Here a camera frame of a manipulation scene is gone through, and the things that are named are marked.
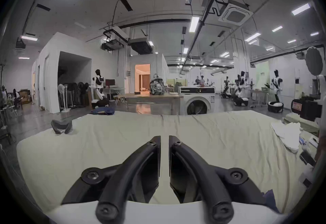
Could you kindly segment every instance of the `washing machine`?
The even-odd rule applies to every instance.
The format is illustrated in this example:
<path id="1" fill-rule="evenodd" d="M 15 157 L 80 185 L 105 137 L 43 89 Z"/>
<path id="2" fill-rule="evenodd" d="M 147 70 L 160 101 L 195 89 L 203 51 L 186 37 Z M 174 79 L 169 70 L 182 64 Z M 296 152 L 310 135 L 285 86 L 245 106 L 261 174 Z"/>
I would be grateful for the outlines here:
<path id="1" fill-rule="evenodd" d="M 214 112 L 215 88 L 209 86 L 180 86 L 180 114 L 204 114 Z"/>

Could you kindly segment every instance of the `washing machine door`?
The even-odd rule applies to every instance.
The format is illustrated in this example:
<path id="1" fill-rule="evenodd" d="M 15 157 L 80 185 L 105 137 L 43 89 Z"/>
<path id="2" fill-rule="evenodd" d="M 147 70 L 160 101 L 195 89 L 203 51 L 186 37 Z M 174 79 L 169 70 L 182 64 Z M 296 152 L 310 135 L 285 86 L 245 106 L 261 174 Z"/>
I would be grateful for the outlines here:
<path id="1" fill-rule="evenodd" d="M 185 105 L 185 114 L 205 114 L 211 111 L 211 105 L 206 98 L 201 96 L 191 98 Z"/>

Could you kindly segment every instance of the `mattress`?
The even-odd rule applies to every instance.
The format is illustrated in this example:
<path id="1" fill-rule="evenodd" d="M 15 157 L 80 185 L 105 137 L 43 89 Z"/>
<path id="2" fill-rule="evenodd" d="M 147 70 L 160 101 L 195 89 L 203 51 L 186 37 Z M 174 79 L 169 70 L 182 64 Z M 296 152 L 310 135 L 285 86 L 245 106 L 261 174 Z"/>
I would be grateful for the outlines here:
<path id="1" fill-rule="evenodd" d="M 161 136 L 159 187 L 150 203 L 178 204 L 169 185 L 169 135 L 177 136 L 209 164 L 247 171 L 262 192 L 272 189 L 281 212 L 289 212 L 305 187 L 298 181 L 304 163 L 289 152 L 271 128 L 275 119 L 254 111 L 197 116 L 115 112 L 73 120 L 73 131 L 53 129 L 20 141 L 17 156 L 24 180 L 44 213 L 59 206 L 89 167 L 122 163 L 152 137 Z"/>

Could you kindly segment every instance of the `sticker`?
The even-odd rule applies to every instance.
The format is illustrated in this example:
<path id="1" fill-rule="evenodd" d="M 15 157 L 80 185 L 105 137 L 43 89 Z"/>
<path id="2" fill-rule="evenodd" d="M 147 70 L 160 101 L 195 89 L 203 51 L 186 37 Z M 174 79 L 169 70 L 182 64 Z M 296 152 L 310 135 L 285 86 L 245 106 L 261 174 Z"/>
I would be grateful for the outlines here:
<path id="1" fill-rule="evenodd" d="M 300 104 L 300 103 L 296 103 L 296 102 L 293 102 L 293 103 L 292 103 L 292 109 L 295 109 L 295 110 L 301 111 L 301 108 L 302 108 L 302 104 Z"/>

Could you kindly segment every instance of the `computer monitor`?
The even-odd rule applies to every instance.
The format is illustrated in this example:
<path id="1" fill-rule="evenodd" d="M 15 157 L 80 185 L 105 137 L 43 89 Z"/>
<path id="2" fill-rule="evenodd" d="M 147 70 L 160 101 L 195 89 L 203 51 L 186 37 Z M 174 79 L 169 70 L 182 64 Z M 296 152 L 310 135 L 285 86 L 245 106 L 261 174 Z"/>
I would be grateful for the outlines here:
<path id="1" fill-rule="evenodd" d="M 116 87 L 114 79 L 105 79 L 105 85 L 107 85 L 110 88 Z"/>

